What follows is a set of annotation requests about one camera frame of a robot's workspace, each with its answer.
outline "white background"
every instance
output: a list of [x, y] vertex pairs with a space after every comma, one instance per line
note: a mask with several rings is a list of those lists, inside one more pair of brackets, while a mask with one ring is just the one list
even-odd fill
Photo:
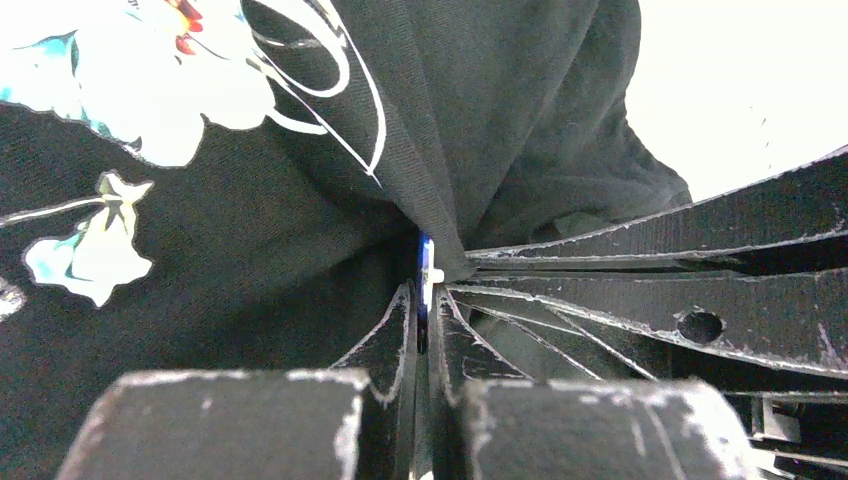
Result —
[[848, 144], [848, 0], [642, 0], [628, 118], [695, 200]]

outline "black slat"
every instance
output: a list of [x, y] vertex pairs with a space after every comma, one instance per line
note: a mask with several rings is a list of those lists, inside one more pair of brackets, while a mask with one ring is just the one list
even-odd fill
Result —
[[538, 303], [563, 317], [771, 368], [848, 378], [846, 280], [848, 269], [771, 277], [592, 274], [478, 278], [451, 289]]
[[[557, 314], [537, 302], [464, 291], [453, 291], [452, 295], [457, 302], [487, 315], [509, 317], [526, 324], [528, 328], [565, 352], [577, 359], [585, 359], [584, 363], [597, 364], [598, 361], [589, 360], [592, 358], [605, 365], [611, 362], [620, 363], [644, 378], [672, 377], [669, 352], [664, 342], [590, 320]], [[613, 371], [610, 371], [609, 367], [601, 370], [608, 372], [607, 376], [612, 379], [632, 376], [620, 368]]]
[[428, 364], [433, 473], [467, 478], [456, 408], [468, 380], [530, 379], [468, 325], [450, 293], [436, 286], [428, 325]]
[[415, 366], [418, 301], [411, 284], [401, 285], [386, 315], [330, 368], [362, 368], [385, 421], [365, 426], [364, 478], [407, 480], [412, 463], [415, 423]]
[[603, 358], [605, 352], [596, 351], [595, 345], [582, 337], [556, 330], [537, 332], [531, 325], [501, 315], [475, 321], [473, 328], [504, 358], [536, 380], [602, 380], [620, 373], [615, 370], [615, 359]]
[[[604, 268], [604, 262], [609, 264], [607, 268], [621, 268], [627, 262], [634, 268], [647, 268], [661, 265], [664, 257], [691, 259], [693, 252], [696, 257], [728, 257], [828, 239], [841, 241], [823, 251], [837, 248], [844, 252], [846, 236], [848, 151], [843, 149], [825, 160], [671, 212], [563, 241], [480, 250], [468, 257], [480, 268], [496, 269], [557, 263]], [[799, 255], [808, 256], [809, 252]], [[833, 256], [827, 259], [836, 260]], [[834, 268], [822, 265], [819, 268]]]

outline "blue component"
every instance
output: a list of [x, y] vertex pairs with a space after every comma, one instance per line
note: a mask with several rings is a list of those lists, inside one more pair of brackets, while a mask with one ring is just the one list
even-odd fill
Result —
[[426, 273], [429, 273], [430, 268], [430, 251], [433, 248], [433, 242], [425, 233], [421, 233], [418, 242], [418, 353], [427, 353], [427, 316], [428, 304], [432, 301], [430, 298], [425, 298], [424, 282], [427, 280]]

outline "black fabric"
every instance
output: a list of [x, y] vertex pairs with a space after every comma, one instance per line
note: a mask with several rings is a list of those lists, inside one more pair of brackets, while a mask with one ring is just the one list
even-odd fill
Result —
[[[381, 187], [333, 138], [267, 119], [246, 131], [207, 122], [191, 164], [158, 169], [86, 127], [0, 105], [0, 216], [91, 197], [106, 171], [155, 182], [134, 241], [154, 268], [100, 309], [35, 285], [21, 259], [34, 239], [69, 233], [78, 211], [0, 229], [0, 276], [27, 297], [0, 322], [0, 478], [51, 477], [122, 372], [327, 366], [415, 274], [419, 228], [457, 280], [472, 274], [467, 249], [524, 243], [572, 214], [616, 223], [688, 200], [625, 119], [635, 0], [336, 8], [386, 110]], [[333, 76], [320, 52], [266, 51], [298, 78]], [[308, 118], [276, 93], [280, 110]], [[368, 150], [368, 96], [356, 70], [343, 95], [310, 104]]]

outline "chipped paint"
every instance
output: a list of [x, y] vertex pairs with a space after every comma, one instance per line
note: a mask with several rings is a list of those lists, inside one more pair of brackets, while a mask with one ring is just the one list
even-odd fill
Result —
[[646, 458], [648, 450], [645, 448], [645, 437], [642, 435], [642, 427], [639, 425], [639, 420], [636, 417], [630, 417], [630, 431], [633, 433], [634, 445], [639, 456]]
[[333, 438], [336, 459], [342, 465], [341, 480], [353, 480], [359, 461], [359, 428], [362, 423], [362, 397], [351, 402], [351, 411], [342, 417], [342, 425]]
[[[459, 323], [462, 326], [463, 330], [465, 330], [465, 332], [467, 332], [473, 338], [475, 345], [481, 346], [483, 349], [489, 351], [489, 353], [491, 353], [500, 362], [509, 366], [514, 371], [516, 371], [518, 374], [524, 375], [524, 377], [526, 377], [527, 379], [532, 380], [532, 377], [530, 375], [527, 375], [526, 373], [521, 371], [521, 369], [519, 369], [518, 367], [513, 365], [509, 360], [504, 358], [500, 353], [498, 353], [497, 350], [495, 350], [491, 345], [489, 345], [489, 342], [484, 340], [483, 337], [481, 337], [476, 331], [474, 331], [473, 328], [471, 328], [470, 325], [468, 325], [468, 323], [462, 317], [462, 314], [459, 312], [459, 309], [456, 306], [456, 302], [453, 301], [453, 297], [451, 296], [450, 292], [446, 288], [439, 287], [437, 289], [437, 292], [438, 292], [438, 297], [437, 297], [436, 305], [438, 306], [438, 308], [440, 310], [445, 308], [445, 307], [450, 308], [450, 312], [451, 312], [453, 319], [456, 320], [457, 323]], [[442, 321], [441, 319], [435, 323], [436, 328], [439, 329], [438, 334], [440, 334], [440, 335], [444, 335], [444, 332], [442, 331], [444, 323], [445, 322]], [[450, 405], [451, 407], [456, 407], [459, 404], [460, 398], [459, 398], [459, 395], [457, 395], [453, 391], [453, 389], [451, 388], [450, 368], [448, 368], [447, 353], [445, 352], [445, 349], [439, 348], [438, 349], [438, 355], [439, 355], [439, 359], [438, 359], [438, 361], [439, 361], [439, 365], [438, 365], [439, 373], [440, 373], [440, 375], [442, 376], [442, 378], [444, 379], [444, 382], [445, 382], [445, 390], [444, 390], [445, 399], [448, 401], [448, 405]]]
[[679, 465], [679, 460], [677, 465], [674, 463], [677, 455], [671, 446], [665, 426], [661, 421], [657, 425], [659, 418], [653, 408], [666, 407], [672, 399], [682, 400], [690, 412], [686, 414], [683, 431], [680, 433], [684, 437], [694, 433], [702, 438], [706, 450], [713, 455], [722, 469], [721, 478], [757, 478], [756, 469], [750, 462], [750, 444], [736, 411], [721, 393], [705, 383], [624, 381], [605, 384], [551, 380], [548, 384], [557, 391], [580, 392], [578, 398], [584, 404], [608, 401], [631, 409], [636, 406], [645, 408], [661, 437], [660, 441], [678, 479], [686, 478], [685, 473]]
[[830, 343], [830, 337], [827, 335], [827, 329], [824, 328], [824, 325], [821, 323], [818, 324], [819, 327], [819, 341], [824, 346], [824, 350], [821, 352], [821, 363], [822, 365], [833, 366], [840, 370], [848, 370], [848, 360], [843, 359], [839, 352], [833, 348], [833, 345]]
[[501, 321], [507, 322], [510, 325], [518, 328], [525, 335], [527, 335], [528, 337], [532, 338], [535, 342], [537, 342], [539, 345], [545, 347], [546, 350], [553, 352], [555, 355], [562, 357], [562, 359], [565, 360], [566, 363], [568, 363], [572, 367], [576, 368], [577, 370], [583, 372], [585, 375], [588, 375], [589, 377], [594, 378], [595, 380], [603, 380], [603, 378], [601, 378], [600, 375], [593, 372], [589, 367], [578, 362], [577, 360], [572, 358], [571, 355], [563, 352], [562, 350], [557, 348], [554, 344], [548, 342], [547, 340], [542, 338], [541, 335], [534, 332], [533, 330], [530, 330], [526, 326], [522, 325], [520, 322], [513, 320], [513, 319], [510, 319], [510, 318], [503, 317], [503, 316], [499, 316], [499, 317], [496, 317], [496, 318], [499, 318]]
[[497, 427], [497, 422], [489, 412], [486, 402], [481, 399], [488, 392], [488, 389], [487, 386], [469, 389], [468, 391], [469, 398], [466, 409], [473, 409], [472, 414], [469, 415], [471, 420], [467, 422], [467, 428], [470, 430], [468, 432], [471, 438], [469, 459], [474, 480], [483, 479], [483, 471], [480, 468], [480, 452], [492, 440], [492, 431]]
[[646, 370], [645, 368], [640, 366], [638, 363], [633, 361], [627, 355], [624, 355], [623, 353], [614, 349], [612, 346], [608, 345], [606, 342], [604, 342], [603, 340], [601, 340], [597, 336], [592, 335], [586, 329], [584, 329], [583, 327], [581, 327], [580, 325], [578, 325], [577, 323], [575, 323], [571, 319], [569, 319], [567, 316], [561, 314], [560, 312], [558, 312], [558, 311], [556, 311], [556, 310], [554, 310], [550, 307], [547, 310], [549, 312], [553, 313], [554, 315], [556, 315], [557, 317], [561, 318], [563, 321], [568, 322], [571, 326], [573, 326], [573, 327], [577, 328], [578, 330], [580, 330], [581, 332], [583, 332], [583, 335], [585, 337], [587, 337], [590, 340], [592, 340], [593, 342], [595, 342], [596, 345], [600, 346], [601, 348], [603, 348], [604, 350], [609, 352], [615, 358], [619, 359], [622, 363], [624, 363], [625, 365], [627, 365], [628, 367], [630, 367], [631, 369], [633, 369], [634, 371], [636, 371], [637, 373], [639, 373], [640, 375], [645, 377], [646, 379], [652, 380], [652, 381], [658, 381], [657, 377], [655, 375], [653, 375], [651, 372], [649, 372], [648, 370]]
[[301, 380], [314, 380], [316, 382], [334, 382], [352, 385], [361, 392], [371, 383], [365, 370], [359, 368], [345, 368], [339, 370], [289, 370], [286, 379], [296, 382]]
[[[385, 315], [377, 323], [377, 326], [371, 329], [367, 335], [365, 335], [353, 348], [351, 348], [344, 356], [338, 359], [335, 363], [330, 365], [330, 370], [339, 370], [342, 368], [348, 368], [347, 362], [350, 360], [350, 357], [354, 355], [359, 349], [368, 343], [368, 341], [380, 331], [386, 323], [392, 318], [392, 312], [394, 311], [395, 306], [402, 305], [405, 310], [405, 317], [409, 315], [409, 309], [411, 308], [411, 295], [409, 291], [409, 287], [404, 284], [398, 288], [397, 292], [395, 292], [394, 298], [392, 298], [392, 302], [389, 304], [389, 308], [386, 310]], [[407, 325], [404, 325], [404, 335], [403, 335], [403, 343], [401, 344], [400, 349], [398, 350], [398, 358], [403, 359], [406, 358], [407, 350], [409, 348], [409, 337], [407, 335]], [[400, 361], [398, 362], [398, 369], [395, 371], [395, 377], [392, 381], [392, 385], [389, 387], [388, 392], [381, 392], [377, 390], [377, 387], [372, 383], [371, 384], [371, 393], [374, 395], [374, 398], [384, 407], [392, 402], [395, 398], [397, 398], [398, 392], [400, 392], [401, 384], [403, 383], [403, 374], [405, 371], [406, 362]]]
[[[821, 159], [819, 159], [815, 162], [811, 162], [811, 163], [805, 164], [802, 167], [796, 168], [794, 170], [782, 172], [782, 173], [774, 175], [772, 177], [765, 178], [765, 179], [763, 179], [759, 182], [753, 183], [751, 185], [746, 185], [746, 186], [743, 186], [741, 188], [737, 188], [737, 189], [734, 189], [734, 190], [731, 190], [731, 191], [728, 191], [728, 192], [724, 192], [721, 195], [718, 195], [718, 196], [715, 196], [715, 197], [712, 197], [712, 198], [708, 198], [708, 199], [704, 199], [704, 200], [700, 200], [700, 201], [692, 203], [692, 204], [682, 205], [680, 207], [677, 207], [677, 208], [674, 208], [674, 209], [671, 209], [671, 210], [668, 210], [668, 211], [663, 211], [663, 212], [659, 212], [659, 213], [654, 214], [654, 215], [638, 218], [638, 219], [635, 219], [631, 222], [627, 222], [627, 223], [623, 223], [623, 224], [619, 224], [619, 225], [612, 225], [612, 226], [605, 228], [605, 229], [602, 229], [602, 230], [587, 232], [583, 235], [570, 237], [570, 238], [566, 238], [566, 239], [562, 239], [562, 240], [555, 240], [555, 241], [551, 241], [551, 242], [539, 243], [539, 244], [534, 244], [534, 245], [521, 245], [521, 246], [515, 246], [515, 247], [508, 247], [508, 248], [492, 248], [492, 249], [471, 251], [471, 252], [467, 253], [467, 257], [471, 260], [478, 260], [478, 261], [492, 262], [492, 263], [509, 263], [510, 261], [514, 261], [516, 258], [520, 258], [524, 261], [529, 261], [529, 262], [551, 262], [551, 261], [556, 262], [556, 261], [562, 261], [562, 260], [566, 260], [566, 261], [586, 261], [586, 260], [589, 260], [589, 259], [592, 259], [592, 258], [599, 259], [599, 258], [602, 258], [602, 257], [575, 258], [575, 257], [572, 257], [572, 256], [568, 256], [568, 258], [566, 258], [566, 259], [561, 258], [561, 256], [557, 256], [557, 257], [528, 257], [528, 258], [523, 258], [523, 257], [525, 255], [530, 255], [530, 254], [533, 254], [533, 253], [539, 253], [538, 251], [540, 251], [540, 250], [557, 249], [557, 247], [568, 247], [568, 246], [577, 245], [584, 240], [603, 239], [603, 240], [614, 241], [615, 240], [614, 237], [615, 237], [616, 232], [626, 231], [626, 230], [629, 230], [631, 227], [645, 227], [647, 229], [650, 229], [652, 227], [652, 225], [651, 225], [652, 223], [661, 223], [661, 222], [656, 222], [656, 220], [664, 218], [664, 217], [668, 217], [669, 215], [674, 215], [674, 214], [679, 213], [679, 212], [693, 212], [695, 215], [703, 215], [705, 213], [704, 210], [706, 210], [706, 208], [733, 209], [734, 200], [737, 197], [739, 197], [740, 194], [742, 196], [753, 196], [753, 195], [756, 195], [758, 193], [758, 191], [763, 190], [764, 187], [766, 187], [767, 185], [769, 187], [784, 186], [784, 187], [789, 188], [791, 191], [795, 191], [798, 194], [803, 193], [804, 192], [803, 186], [806, 185], [807, 183], [809, 183], [810, 177], [816, 176], [818, 174], [818, 172], [815, 172], [815, 171], [808, 172], [806, 170], [810, 170], [812, 167], [820, 166], [822, 168], [825, 168], [826, 171], [830, 171], [830, 170], [827, 170], [828, 165], [826, 163], [828, 163], [828, 162], [826, 162], [826, 161], [828, 159], [833, 159], [833, 158], [836, 158], [840, 155], [844, 155], [846, 153], [844, 151], [845, 150], [844, 148], [841, 149], [841, 150], [842, 150], [841, 152], [836, 151], [836, 152], [834, 152], [834, 153], [832, 153], [828, 156], [825, 156], [825, 157], [823, 157], [823, 158], [821, 158]], [[817, 241], [817, 240], [823, 240], [823, 239], [826, 239], [826, 238], [831, 238], [833, 236], [841, 236], [845, 233], [845, 232], [842, 232], [842, 233], [839, 233], [839, 232], [842, 231], [842, 229], [846, 225], [846, 217], [843, 215], [843, 212], [841, 211], [839, 205], [831, 205], [831, 206], [833, 207], [834, 212], [836, 213], [836, 220], [835, 220], [835, 223], [832, 226], [833, 228], [828, 232], [820, 232], [819, 231], [818, 234], [816, 234], [816, 235], [803, 236], [803, 237], [801, 237], [802, 240], [804, 240], [805, 242]], [[678, 252], [676, 254], [683, 254], [683, 255], [688, 254], [688, 255], [692, 255], [692, 256], [697, 256], [697, 255], [703, 256], [704, 254], [707, 254], [708, 256], [713, 256], [713, 255], [728, 255], [728, 254], [733, 254], [733, 253], [739, 253], [739, 252], [742, 252], [742, 251], [749, 251], [749, 250], [755, 249], [755, 248], [774, 248], [774, 247], [784, 246], [784, 245], [787, 245], [787, 244], [797, 244], [797, 243], [799, 243], [798, 238], [783, 238], [783, 239], [778, 239], [774, 243], [768, 243], [768, 244], [763, 244], [763, 243], [757, 242], [757, 243], [759, 243], [758, 245], [739, 245], [739, 243], [741, 243], [743, 241], [743, 240], [741, 240], [741, 238], [727, 239], [727, 241], [732, 242], [732, 245], [725, 245], [724, 248], [717, 248], [717, 249], [712, 249], [712, 250], [708, 250], [708, 251], [701, 251], [701, 252], [697, 252], [697, 251], [681, 252], [679, 250], [682, 247], [680, 247], [680, 248], [670, 247], [669, 249], [670, 250], [678, 250]], [[705, 246], [704, 244], [701, 244], [701, 243], [699, 243], [698, 245], [699, 245], [700, 249], [709, 248], [709, 247], [707, 247], [707, 246]], [[628, 259], [628, 258], [634, 259], [634, 258], [640, 258], [640, 257], [641, 258], [649, 257], [649, 258], [652, 258], [652, 259], [661, 259], [661, 258], [668, 258], [668, 257], [665, 257], [665, 255], [668, 255], [670, 253], [671, 252], [668, 252], [668, 251], [652, 252], [652, 254], [650, 254], [650, 255], [627, 255], [627, 256], [620, 256], [620, 257], [619, 256], [613, 256], [613, 257], [607, 257], [607, 258], [610, 259], [610, 260], [614, 260], [614, 259], [625, 260], [625, 259]]]
[[246, 380], [253, 376], [244, 370], [159, 370], [128, 373], [119, 378], [119, 387], [149, 387], [187, 380]]
[[65, 461], [56, 475], [56, 480], [81, 479], [83, 463], [88, 459], [89, 452], [103, 440], [104, 434], [101, 427], [109, 414], [112, 413], [116, 401], [121, 397], [124, 390], [124, 386], [115, 382], [106, 390], [106, 393], [94, 402], [82, 424], [82, 428], [74, 439], [74, 443], [68, 450]]
[[488, 393], [492, 388], [533, 388], [537, 383], [530, 379], [496, 379], [496, 380], [475, 380], [474, 388], [482, 393]]
[[509, 313], [507, 315], [504, 312], [501, 312], [501, 311], [498, 311], [498, 310], [495, 310], [495, 309], [492, 309], [492, 308], [481, 307], [480, 305], [472, 305], [471, 303], [465, 303], [465, 302], [457, 302], [457, 303], [459, 305], [464, 305], [468, 308], [472, 308], [474, 310], [477, 310], [481, 313], [485, 313], [486, 315], [489, 315], [491, 317], [506, 317], [506, 316], [508, 316], [508, 317], [513, 318], [515, 320], [519, 320], [519, 321], [526, 322], [526, 323], [532, 323], [534, 325], [539, 325], [540, 327], [552, 328], [552, 329], [554, 329], [558, 332], [567, 333], [569, 335], [574, 335], [576, 337], [582, 337], [583, 336], [583, 334], [580, 333], [579, 331], [570, 330], [570, 329], [562, 327], [560, 325], [551, 325], [550, 323], [540, 322], [539, 320], [534, 320], [532, 318], [525, 317], [523, 315], [516, 315], [514, 313]]
[[[656, 215], [655, 217], [666, 216], [671, 213], [674, 213], [676, 210], [671, 210], [668, 212], [663, 212], [662, 214]], [[546, 255], [535, 255], [533, 252], [536, 250], [549, 249], [554, 247], [563, 246], [569, 243], [577, 243], [580, 240], [585, 240], [588, 238], [604, 235], [607, 233], [611, 233], [615, 230], [626, 229], [629, 228], [627, 224], [610, 227], [605, 230], [599, 230], [597, 232], [592, 232], [587, 235], [583, 235], [580, 237], [573, 237], [567, 240], [558, 240], [555, 242], [548, 243], [540, 243], [534, 245], [522, 245], [520, 247], [509, 247], [509, 248], [497, 248], [497, 249], [488, 249], [488, 250], [475, 250], [468, 252], [466, 257], [469, 260], [477, 260], [479, 262], [486, 262], [488, 264], [509, 264], [509, 263], [600, 263], [600, 262], [609, 262], [609, 263], [625, 263], [625, 262], [634, 262], [634, 261], [646, 261], [649, 260], [651, 262], [671, 262], [671, 261], [681, 261], [681, 260], [705, 260], [711, 257], [729, 257], [731, 255], [736, 255], [740, 253], [751, 253], [761, 250], [770, 250], [774, 248], [794, 246], [794, 245], [803, 245], [806, 243], [819, 242], [822, 240], [829, 240], [832, 238], [840, 238], [846, 235], [845, 226], [846, 220], [843, 217], [840, 217], [841, 212], [837, 212], [838, 216], [833, 224], [832, 228], [826, 232], [820, 232], [814, 235], [802, 235], [801, 237], [795, 237], [791, 239], [784, 239], [777, 242], [771, 243], [762, 243], [762, 244], [745, 244], [745, 245], [737, 245], [734, 247], [727, 248], [712, 248], [705, 250], [679, 250], [679, 251], [667, 251], [667, 252], [651, 252], [651, 253], [643, 253], [643, 254], [624, 254], [624, 255], [592, 255], [592, 256], [546, 256]], [[636, 222], [633, 222], [630, 225], [635, 225], [639, 223], [644, 223], [647, 220], [655, 217], [646, 217], [645, 219], [640, 219]]]
[[606, 312], [591, 310], [579, 305], [564, 302], [562, 300], [547, 297], [544, 295], [533, 295], [530, 293], [520, 292], [507, 288], [500, 287], [481, 287], [475, 285], [451, 285], [450, 289], [456, 292], [465, 292], [479, 295], [495, 295], [498, 297], [512, 298], [541, 304], [549, 307], [550, 310], [562, 312], [566, 315], [576, 316], [590, 320], [602, 325], [618, 328], [637, 335], [662, 340], [664, 342], [681, 345], [691, 350], [718, 355], [725, 358], [740, 360], [743, 362], [755, 363], [764, 365], [769, 368], [779, 368], [784, 370], [794, 370], [807, 373], [825, 374], [831, 377], [848, 378], [848, 371], [845, 369], [828, 368], [827, 366], [813, 363], [806, 356], [787, 359], [779, 355], [763, 352], [754, 352], [749, 347], [744, 346], [742, 350], [728, 350], [723, 347], [726, 342], [718, 340], [711, 345], [700, 345], [689, 341], [680, 335], [676, 330], [653, 330], [650, 326], [641, 323], [620, 318]]

